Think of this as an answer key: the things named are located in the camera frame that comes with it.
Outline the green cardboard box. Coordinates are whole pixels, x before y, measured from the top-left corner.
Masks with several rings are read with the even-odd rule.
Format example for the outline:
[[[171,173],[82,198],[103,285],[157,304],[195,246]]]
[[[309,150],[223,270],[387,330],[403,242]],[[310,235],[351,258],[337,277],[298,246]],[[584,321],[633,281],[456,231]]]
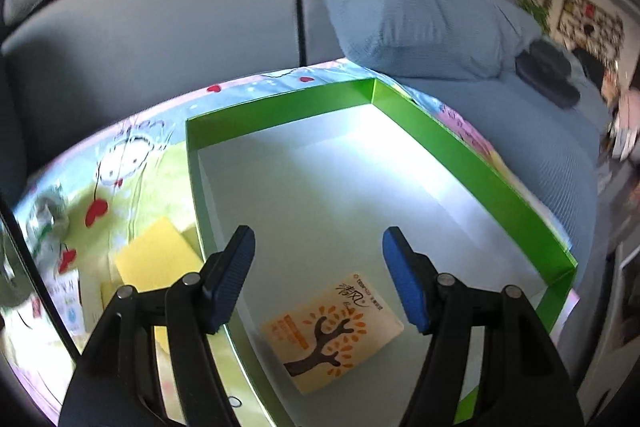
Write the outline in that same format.
[[[398,227],[466,285],[520,286],[552,329],[576,270],[558,236],[506,178],[399,89],[320,84],[186,122],[203,251],[252,228],[256,254],[227,335],[271,426],[395,426],[428,349],[413,327],[304,395],[262,326],[344,280],[401,311],[383,259]]]

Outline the white printed card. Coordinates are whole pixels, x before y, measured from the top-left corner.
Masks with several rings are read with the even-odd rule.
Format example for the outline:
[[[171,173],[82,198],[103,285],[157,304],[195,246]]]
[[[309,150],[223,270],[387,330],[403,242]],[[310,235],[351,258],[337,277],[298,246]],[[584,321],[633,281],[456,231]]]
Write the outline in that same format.
[[[80,302],[80,277],[72,270],[46,282],[47,291],[67,332],[73,337],[85,335],[85,317]]]

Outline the yellow sponge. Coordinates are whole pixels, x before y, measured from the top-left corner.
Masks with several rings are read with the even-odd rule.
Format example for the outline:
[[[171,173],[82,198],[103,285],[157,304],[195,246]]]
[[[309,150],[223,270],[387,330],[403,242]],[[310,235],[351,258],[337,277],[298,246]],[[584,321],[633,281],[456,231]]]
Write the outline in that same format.
[[[186,273],[203,266],[195,218],[162,216],[143,222],[116,217],[107,229],[110,251],[108,279],[101,283],[103,308],[119,286],[142,291],[170,286]]]

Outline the clear green-print packet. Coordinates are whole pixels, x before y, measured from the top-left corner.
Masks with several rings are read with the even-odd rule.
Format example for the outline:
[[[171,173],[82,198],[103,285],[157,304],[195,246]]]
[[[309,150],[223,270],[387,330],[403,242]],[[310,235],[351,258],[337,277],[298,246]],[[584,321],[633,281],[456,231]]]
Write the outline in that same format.
[[[58,260],[69,226],[62,187],[46,188],[36,197],[26,220],[27,245],[38,268]]]

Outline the orange tree tissue pack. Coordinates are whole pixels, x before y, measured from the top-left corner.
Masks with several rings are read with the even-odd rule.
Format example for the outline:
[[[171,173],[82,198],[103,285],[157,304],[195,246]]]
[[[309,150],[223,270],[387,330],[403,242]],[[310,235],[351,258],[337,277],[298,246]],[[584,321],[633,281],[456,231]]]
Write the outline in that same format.
[[[260,328],[304,395],[345,376],[404,331],[397,314],[359,273]]]

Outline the grey sofa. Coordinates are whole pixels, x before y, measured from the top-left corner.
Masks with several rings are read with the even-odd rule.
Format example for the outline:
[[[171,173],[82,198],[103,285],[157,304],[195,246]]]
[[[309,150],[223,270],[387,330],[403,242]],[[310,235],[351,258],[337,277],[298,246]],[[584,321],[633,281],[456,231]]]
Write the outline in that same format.
[[[1,194],[157,103],[341,55],[322,0],[1,0]]]

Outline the black round device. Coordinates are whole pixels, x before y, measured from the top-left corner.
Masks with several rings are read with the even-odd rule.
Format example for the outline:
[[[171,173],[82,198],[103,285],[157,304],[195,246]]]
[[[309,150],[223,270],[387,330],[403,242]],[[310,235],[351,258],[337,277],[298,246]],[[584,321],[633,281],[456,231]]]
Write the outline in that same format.
[[[574,107],[579,91],[570,83],[572,68],[564,54],[546,40],[532,42],[515,59],[518,77],[562,109]]]

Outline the blue-grey pillow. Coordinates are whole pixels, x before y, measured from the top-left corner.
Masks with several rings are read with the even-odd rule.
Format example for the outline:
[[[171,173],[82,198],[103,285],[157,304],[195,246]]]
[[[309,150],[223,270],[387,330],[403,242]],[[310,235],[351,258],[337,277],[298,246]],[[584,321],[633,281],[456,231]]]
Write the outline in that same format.
[[[516,60],[540,36],[533,17],[506,0],[324,2],[349,61],[469,121],[560,221],[573,256],[589,256],[606,109],[591,91],[563,108],[518,75]]]

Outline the cartoon print bedsheet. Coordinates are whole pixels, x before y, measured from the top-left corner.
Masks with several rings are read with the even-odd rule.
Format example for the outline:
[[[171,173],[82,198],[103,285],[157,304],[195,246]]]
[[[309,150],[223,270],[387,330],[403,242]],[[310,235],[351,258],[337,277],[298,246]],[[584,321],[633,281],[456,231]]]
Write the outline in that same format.
[[[217,84],[145,110],[72,148],[40,174],[32,191],[2,223],[1,280],[4,288],[16,291],[16,299],[2,309],[1,351],[17,381],[47,421],[62,426],[58,418],[76,364],[106,309],[102,305],[101,283],[108,279],[110,223],[122,217],[134,220],[141,228],[146,220],[187,215],[195,218],[198,231],[186,153],[188,119],[320,84],[371,78],[408,95],[498,170],[536,210],[576,262],[570,238],[550,209],[506,167],[495,147],[469,121],[434,96],[413,91],[396,80],[345,60]],[[38,268],[27,245],[26,220],[36,197],[46,188],[57,185],[62,187],[67,200],[70,226],[58,260]],[[198,243],[203,265],[228,244],[219,251],[206,253],[199,235]],[[46,287],[47,280],[72,270],[79,272],[86,328],[85,335],[75,337],[67,332]],[[247,384],[227,335],[235,308],[230,321],[208,336],[208,347],[239,421],[235,426],[271,426]],[[187,426],[172,373],[166,327],[155,327],[154,335],[166,413],[173,421],[171,426]],[[473,413],[484,335],[480,327],[472,330],[453,426],[467,426],[465,420]]]

